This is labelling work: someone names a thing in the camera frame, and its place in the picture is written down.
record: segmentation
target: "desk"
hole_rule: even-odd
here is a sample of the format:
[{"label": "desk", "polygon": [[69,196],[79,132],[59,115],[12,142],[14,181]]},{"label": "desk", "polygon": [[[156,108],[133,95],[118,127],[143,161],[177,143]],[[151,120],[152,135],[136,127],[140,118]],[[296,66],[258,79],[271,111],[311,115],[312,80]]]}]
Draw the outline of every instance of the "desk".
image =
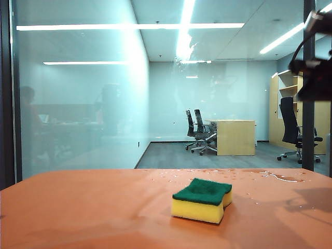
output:
[{"label": "desk", "polygon": [[[267,170],[35,175],[0,192],[1,248],[330,248],[332,179]],[[194,177],[233,184],[220,225],[171,217],[172,194]]]},{"label": "desk", "polygon": [[217,155],[254,155],[255,121],[207,119],[217,124]]}]

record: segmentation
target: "black office chair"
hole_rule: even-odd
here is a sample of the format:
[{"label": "black office chair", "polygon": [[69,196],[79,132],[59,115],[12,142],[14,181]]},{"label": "black office chair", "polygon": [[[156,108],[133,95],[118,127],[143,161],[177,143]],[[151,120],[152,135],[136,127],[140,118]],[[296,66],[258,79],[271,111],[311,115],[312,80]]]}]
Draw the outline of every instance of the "black office chair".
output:
[{"label": "black office chair", "polygon": [[[294,108],[293,108],[293,97],[284,97],[281,98],[280,110],[282,118],[284,121],[285,132],[282,141],[290,144],[294,144],[296,151],[286,152],[277,157],[278,161],[281,161],[281,157],[286,158],[290,155],[297,155],[299,158],[298,163],[302,163],[302,135],[300,127],[297,125]],[[315,138],[314,141],[321,142],[323,141],[322,137],[317,136],[317,131],[315,128]],[[315,156],[316,162],[320,162],[321,159],[319,156]]]},{"label": "black office chair", "polygon": [[212,143],[216,143],[217,131],[213,126],[209,124],[203,124],[203,119],[201,116],[201,112],[196,109],[195,110],[196,120],[197,120],[197,133],[200,138],[200,146],[191,149],[191,153],[194,153],[195,150],[199,149],[199,155],[202,156],[203,152],[207,149],[217,151],[216,148],[211,147]]},{"label": "black office chair", "polygon": [[[187,114],[187,119],[188,119],[188,133],[187,133],[187,136],[196,137],[197,133],[194,131],[194,124],[193,124],[193,120],[192,120],[192,117],[191,117],[190,110],[186,110],[186,114]],[[188,144],[185,147],[185,149],[188,150],[190,146],[192,146],[196,143],[197,143],[197,141],[195,141],[191,144]]]}]

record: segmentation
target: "orange tabletop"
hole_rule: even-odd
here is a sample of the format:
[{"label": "orange tabletop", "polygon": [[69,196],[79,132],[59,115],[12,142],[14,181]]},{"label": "orange tabletop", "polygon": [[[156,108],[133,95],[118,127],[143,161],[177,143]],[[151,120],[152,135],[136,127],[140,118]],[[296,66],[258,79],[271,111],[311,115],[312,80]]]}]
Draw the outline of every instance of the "orange tabletop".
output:
[{"label": "orange tabletop", "polygon": [[[219,225],[171,216],[194,177],[233,184]],[[332,179],[303,169],[56,171],[0,194],[1,248],[332,247]]]}]

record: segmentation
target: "kitchen sponge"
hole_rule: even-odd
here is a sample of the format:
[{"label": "kitchen sponge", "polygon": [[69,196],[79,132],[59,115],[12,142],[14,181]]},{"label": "kitchen sponge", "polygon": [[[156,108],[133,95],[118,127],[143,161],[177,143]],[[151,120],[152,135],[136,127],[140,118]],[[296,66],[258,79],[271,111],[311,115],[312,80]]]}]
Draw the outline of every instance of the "kitchen sponge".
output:
[{"label": "kitchen sponge", "polygon": [[172,215],[219,224],[232,202],[232,185],[194,178],[173,195]]}]

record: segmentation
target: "shelf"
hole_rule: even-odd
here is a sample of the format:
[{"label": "shelf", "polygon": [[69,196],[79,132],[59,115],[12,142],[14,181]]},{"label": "shelf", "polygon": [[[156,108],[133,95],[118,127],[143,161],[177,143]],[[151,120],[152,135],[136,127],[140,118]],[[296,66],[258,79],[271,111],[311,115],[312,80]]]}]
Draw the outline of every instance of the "shelf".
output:
[{"label": "shelf", "polygon": [[290,87],[284,87],[284,88],[280,88],[279,91],[283,91],[283,90],[297,90],[297,85],[293,85]]}]

